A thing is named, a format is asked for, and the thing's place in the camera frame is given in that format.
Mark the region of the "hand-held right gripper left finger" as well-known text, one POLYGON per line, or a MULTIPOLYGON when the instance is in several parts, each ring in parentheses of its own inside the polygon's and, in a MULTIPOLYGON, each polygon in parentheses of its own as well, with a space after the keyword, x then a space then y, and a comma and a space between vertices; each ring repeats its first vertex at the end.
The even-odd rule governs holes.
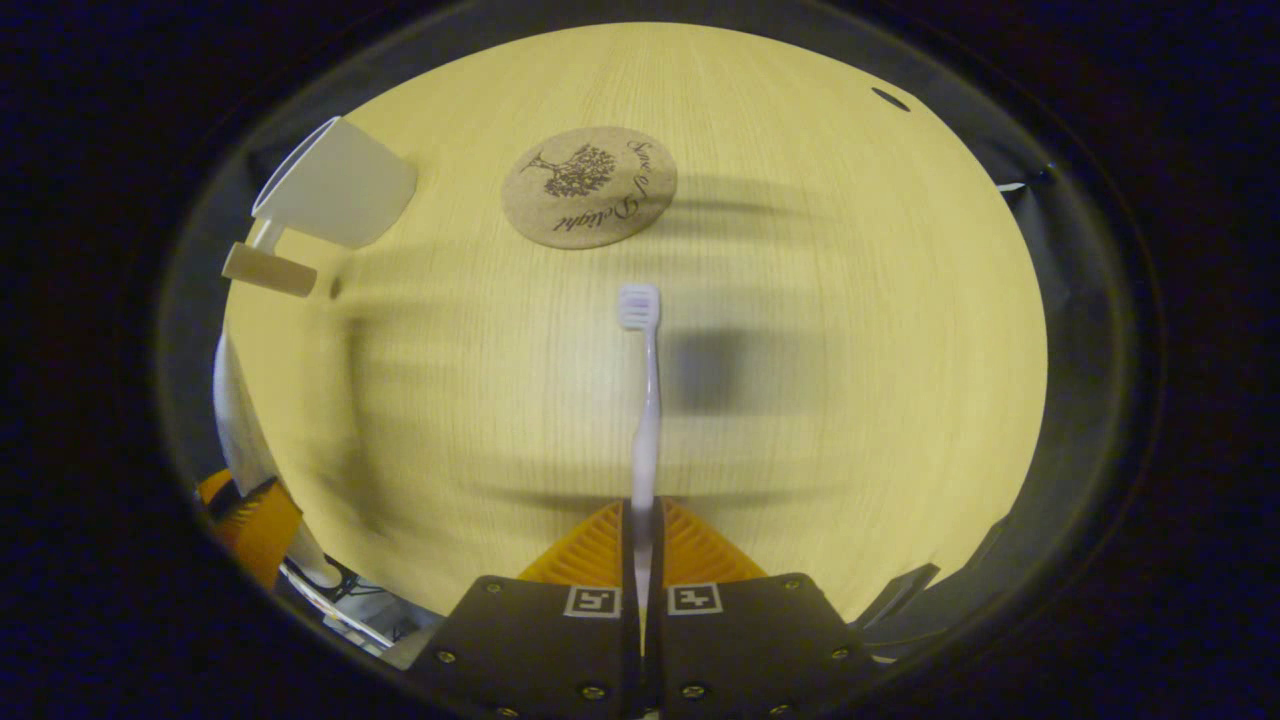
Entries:
POLYGON ((471 719, 632 719, 641 623, 632 523, 609 503, 520 577, 485 575, 434 632, 408 679, 471 719))

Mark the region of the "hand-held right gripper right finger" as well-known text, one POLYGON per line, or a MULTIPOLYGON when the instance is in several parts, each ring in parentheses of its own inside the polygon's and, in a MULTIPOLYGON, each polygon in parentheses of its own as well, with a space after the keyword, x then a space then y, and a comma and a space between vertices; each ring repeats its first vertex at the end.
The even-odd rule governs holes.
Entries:
POLYGON ((771 575, 655 503, 648 706, 662 719, 831 719, 883 671, 804 573, 771 575))

